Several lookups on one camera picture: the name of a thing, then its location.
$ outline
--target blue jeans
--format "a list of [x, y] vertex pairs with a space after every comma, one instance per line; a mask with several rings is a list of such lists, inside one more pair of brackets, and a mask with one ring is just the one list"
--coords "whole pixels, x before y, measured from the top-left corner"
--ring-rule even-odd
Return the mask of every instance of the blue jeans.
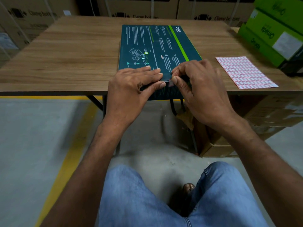
[[99, 226], [267, 226], [239, 171], [225, 162], [210, 164], [190, 193], [188, 217], [181, 217], [144, 185], [132, 168], [108, 171]]

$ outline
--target wooden table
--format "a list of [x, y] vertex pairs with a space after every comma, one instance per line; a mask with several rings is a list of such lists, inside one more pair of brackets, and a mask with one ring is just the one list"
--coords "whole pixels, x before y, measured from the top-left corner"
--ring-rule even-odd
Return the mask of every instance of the wooden table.
[[[0, 95], [105, 95], [118, 69], [122, 24], [181, 25], [229, 94], [301, 91], [291, 78], [219, 21], [62, 17], [0, 69]], [[215, 57], [247, 56], [277, 88], [240, 90]]]

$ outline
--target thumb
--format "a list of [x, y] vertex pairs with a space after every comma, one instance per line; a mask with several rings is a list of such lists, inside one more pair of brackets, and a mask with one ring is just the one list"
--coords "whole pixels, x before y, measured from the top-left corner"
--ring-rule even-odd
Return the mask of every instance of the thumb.
[[174, 82], [174, 84], [179, 88], [179, 91], [181, 92], [185, 100], [192, 96], [190, 87], [183, 79], [178, 76], [173, 76], [172, 82]]
[[156, 91], [159, 90], [161, 88], [164, 88], [166, 86], [166, 83], [164, 81], [158, 81], [156, 83], [153, 83], [152, 85], [150, 85], [148, 88], [146, 88], [145, 90], [143, 90], [141, 92], [141, 95], [143, 95], [143, 97], [148, 100], [149, 97]]

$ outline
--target sticker sheet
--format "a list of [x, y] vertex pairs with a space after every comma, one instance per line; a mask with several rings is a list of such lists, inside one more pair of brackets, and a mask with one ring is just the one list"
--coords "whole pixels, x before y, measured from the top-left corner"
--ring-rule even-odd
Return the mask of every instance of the sticker sheet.
[[239, 89], [278, 87], [247, 57], [216, 57], [216, 59]]

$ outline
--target concrete floor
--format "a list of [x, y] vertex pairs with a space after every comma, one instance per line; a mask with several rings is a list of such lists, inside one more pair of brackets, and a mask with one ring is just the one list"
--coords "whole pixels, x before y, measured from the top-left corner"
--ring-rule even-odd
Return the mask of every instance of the concrete floor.
[[[0, 99], [0, 226], [34, 226], [57, 177], [88, 100]], [[87, 149], [102, 118], [98, 111], [84, 134]], [[303, 174], [303, 123], [268, 139], [267, 143]], [[238, 158], [200, 158], [186, 126], [177, 120], [168, 101], [148, 102], [124, 134], [110, 167], [126, 164], [136, 169], [146, 186], [168, 202], [178, 186], [196, 183], [210, 163], [235, 166], [260, 203]]]

